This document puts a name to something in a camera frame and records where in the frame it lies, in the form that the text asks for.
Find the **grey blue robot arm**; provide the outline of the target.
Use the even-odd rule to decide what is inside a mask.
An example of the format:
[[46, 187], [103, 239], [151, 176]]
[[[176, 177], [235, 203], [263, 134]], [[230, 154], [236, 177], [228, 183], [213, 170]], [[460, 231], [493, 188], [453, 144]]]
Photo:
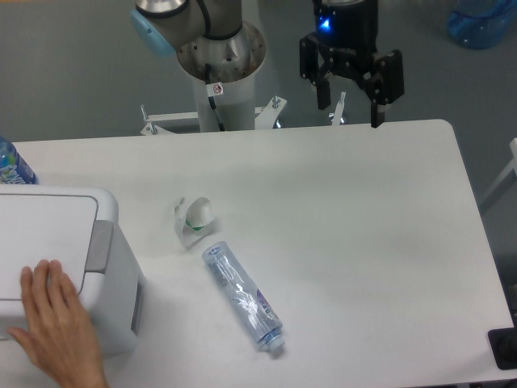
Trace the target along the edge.
[[[380, 55], [375, 1], [316, 1], [315, 29], [299, 42], [299, 71], [331, 103], [330, 78], [353, 81], [371, 103], [371, 124], [405, 91], [401, 52]], [[271, 129], [285, 107], [273, 98], [257, 109], [255, 79], [266, 56], [260, 30], [246, 22], [239, 1], [138, 1], [130, 15], [141, 39], [157, 54], [174, 54], [191, 78], [203, 132]]]

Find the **bare human hand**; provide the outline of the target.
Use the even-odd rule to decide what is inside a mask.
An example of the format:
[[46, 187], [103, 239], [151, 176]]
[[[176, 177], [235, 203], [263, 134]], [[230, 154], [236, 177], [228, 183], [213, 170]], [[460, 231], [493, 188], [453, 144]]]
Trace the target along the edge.
[[20, 285], [27, 329], [7, 333], [32, 364], [60, 387], [108, 387], [95, 329], [61, 263], [23, 268]]

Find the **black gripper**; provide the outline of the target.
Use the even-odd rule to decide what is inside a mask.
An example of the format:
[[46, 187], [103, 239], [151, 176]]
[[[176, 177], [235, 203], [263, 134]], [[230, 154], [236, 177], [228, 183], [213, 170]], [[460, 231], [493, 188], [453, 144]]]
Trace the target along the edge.
[[[315, 1], [316, 31], [300, 39], [300, 76], [316, 87], [317, 108], [330, 106], [326, 75], [364, 79], [371, 101], [371, 126], [385, 122], [385, 109], [405, 93], [402, 52], [375, 59], [378, 32], [377, 1]], [[319, 65], [319, 53], [324, 65]]]

